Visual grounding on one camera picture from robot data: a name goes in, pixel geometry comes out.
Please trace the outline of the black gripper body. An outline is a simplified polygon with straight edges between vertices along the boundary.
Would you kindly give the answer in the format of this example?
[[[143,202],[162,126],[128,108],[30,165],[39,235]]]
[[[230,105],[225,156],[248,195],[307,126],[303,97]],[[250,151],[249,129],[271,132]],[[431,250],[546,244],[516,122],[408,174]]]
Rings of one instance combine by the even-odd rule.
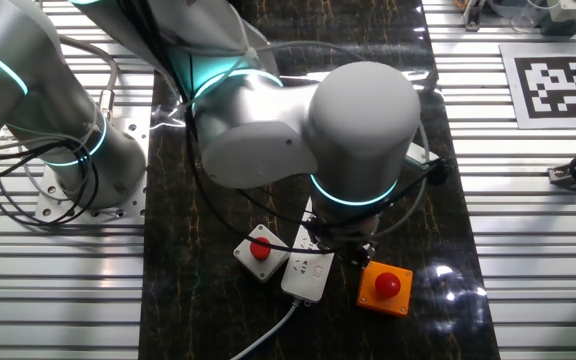
[[[344,263],[366,268],[374,257],[378,244],[370,236],[374,225],[355,224],[333,227],[321,220],[311,222],[311,234],[320,250],[333,250]]]

